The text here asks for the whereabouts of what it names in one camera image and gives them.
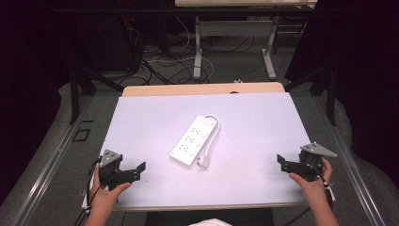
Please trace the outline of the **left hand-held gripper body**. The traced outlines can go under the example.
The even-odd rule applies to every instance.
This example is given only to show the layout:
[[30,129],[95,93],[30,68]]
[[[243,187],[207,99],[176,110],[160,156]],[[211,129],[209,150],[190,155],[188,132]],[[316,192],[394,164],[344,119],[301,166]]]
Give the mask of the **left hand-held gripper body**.
[[107,186],[109,190],[115,189],[125,183],[132,183],[135,175],[131,170],[123,171],[120,169],[122,155],[110,150],[105,150],[100,162],[99,178],[102,186]]

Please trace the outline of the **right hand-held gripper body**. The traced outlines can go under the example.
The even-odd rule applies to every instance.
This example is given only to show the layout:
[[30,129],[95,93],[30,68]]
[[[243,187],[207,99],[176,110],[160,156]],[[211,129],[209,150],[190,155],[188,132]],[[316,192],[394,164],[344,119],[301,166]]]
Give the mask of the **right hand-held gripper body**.
[[323,162],[325,156],[337,157],[338,155],[324,146],[313,142],[300,147],[300,166],[303,168],[301,176],[308,182],[312,182],[317,176],[322,177]]

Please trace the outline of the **white power strip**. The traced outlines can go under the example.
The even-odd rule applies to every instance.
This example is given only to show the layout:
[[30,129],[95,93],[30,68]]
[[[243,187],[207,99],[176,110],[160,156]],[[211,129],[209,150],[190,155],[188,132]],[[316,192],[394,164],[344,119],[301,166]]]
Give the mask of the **white power strip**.
[[202,155],[208,156],[210,145],[219,129],[220,122],[216,116],[197,116],[169,156],[187,166],[191,166]]

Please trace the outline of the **person's right hand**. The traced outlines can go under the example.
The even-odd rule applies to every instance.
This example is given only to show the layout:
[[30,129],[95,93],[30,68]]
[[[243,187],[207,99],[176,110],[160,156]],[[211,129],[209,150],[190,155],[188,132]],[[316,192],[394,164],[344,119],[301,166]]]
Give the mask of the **person's right hand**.
[[317,178],[312,182],[306,181],[293,172],[289,174],[289,177],[302,188],[302,192],[309,205],[322,204],[323,202],[328,203],[325,183],[330,181],[333,169],[325,158],[322,158],[322,162],[323,176],[322,178]]

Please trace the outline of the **person's left hand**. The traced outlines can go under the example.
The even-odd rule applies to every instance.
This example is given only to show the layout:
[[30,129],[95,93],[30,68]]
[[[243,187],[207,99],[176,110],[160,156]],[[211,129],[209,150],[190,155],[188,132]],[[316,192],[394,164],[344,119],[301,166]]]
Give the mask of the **person's left hand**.
[[100,183],[99,166],[96,166],[93,178],[93,188],[90,190],[91,214],[98,214],[101,216],[110,214],[117,203],[118,197],[130,186],[131,183],[124,183],[111,191],[106,190]]

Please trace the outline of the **black floor socket box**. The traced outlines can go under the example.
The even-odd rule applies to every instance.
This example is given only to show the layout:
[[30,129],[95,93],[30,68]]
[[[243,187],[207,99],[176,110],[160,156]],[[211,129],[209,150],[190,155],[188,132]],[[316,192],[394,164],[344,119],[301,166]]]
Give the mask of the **black floor socket box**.
[[91,130],[88,128],[79,127],[77,131],[72,136],[73,142],[86,142]]

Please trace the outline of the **black metal stand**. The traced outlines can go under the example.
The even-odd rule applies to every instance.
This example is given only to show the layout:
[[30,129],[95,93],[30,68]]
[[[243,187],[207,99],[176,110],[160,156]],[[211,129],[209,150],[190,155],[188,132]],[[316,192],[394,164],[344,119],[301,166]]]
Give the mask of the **black metal stand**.
[[80,115],[79,89],[81,89],[86,95],[94,95],[96,92],[92,79],[99,80],[101,83],[116,91],[122,92],[124,90],[124,87],[121,85],[116,84],[87,66],[77,66],[70,69],[72,103],[72,117],[70,124],[74,124]]
[[326,115],[332,125],[336,125],[335,121],[335,94],[336,94],[336,80],[337,68],[335,66],[317,67],[315,70],[300,76],[294,82],[289,83],[284,87],[286,91],[290,91],[295,87],[304,84],[305,82],[313,81],[310,94],[311,96],[321,96],[324,91],[327,92]]

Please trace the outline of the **person's white clothing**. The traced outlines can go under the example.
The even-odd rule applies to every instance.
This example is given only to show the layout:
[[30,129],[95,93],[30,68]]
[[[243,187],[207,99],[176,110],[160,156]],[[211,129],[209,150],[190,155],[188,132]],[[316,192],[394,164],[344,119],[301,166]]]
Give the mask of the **person's white clothing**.
[[188,226],[232,226],[232,225],[223,220],[217,218],[211,218],[190,224]]

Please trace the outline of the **black computer case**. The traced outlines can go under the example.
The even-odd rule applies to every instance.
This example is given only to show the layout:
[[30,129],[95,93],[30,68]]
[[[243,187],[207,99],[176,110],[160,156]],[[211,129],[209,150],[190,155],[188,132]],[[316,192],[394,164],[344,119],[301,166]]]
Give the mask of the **black computer case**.
[[143,36],[120,16],[77,16],[81,35],[100,73],[136,73]]

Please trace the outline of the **desk with white legs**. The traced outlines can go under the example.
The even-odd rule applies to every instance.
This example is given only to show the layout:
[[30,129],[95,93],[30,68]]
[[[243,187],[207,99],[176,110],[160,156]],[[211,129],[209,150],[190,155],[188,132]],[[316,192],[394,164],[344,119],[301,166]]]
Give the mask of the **desk with white legs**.
[[[318,0],[175,0],[175,6],[183,9],[298,9],[299,7],[311,7],[314,9]],[[244,15],[239,19],[202,19],[195,17],[195,43],[196,55],[194,60],[193,77],[201,76],[202,47],[200,45],[203,37],[267,37],[268,41],[262,49],[263,63],[266,75],[271,80],[277,76],[271,60],[271,51],[274,39],[277,35],[279,17],[267,16],[265,19],[256,20],[254,16]]]

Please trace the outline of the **black metal frame bar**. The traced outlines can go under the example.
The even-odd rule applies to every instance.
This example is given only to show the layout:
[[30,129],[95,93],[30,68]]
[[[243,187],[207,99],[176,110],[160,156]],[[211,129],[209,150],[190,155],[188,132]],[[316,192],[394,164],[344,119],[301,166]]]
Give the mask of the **black metal frame bar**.
[[80,8],[50,8],[52,12],[74,14],[132,14],[140,16],[175,16],[175,15],[288,15],[313,14],[314,9],[275,9],[275,8],[167,8],[167,9],[80,9]]

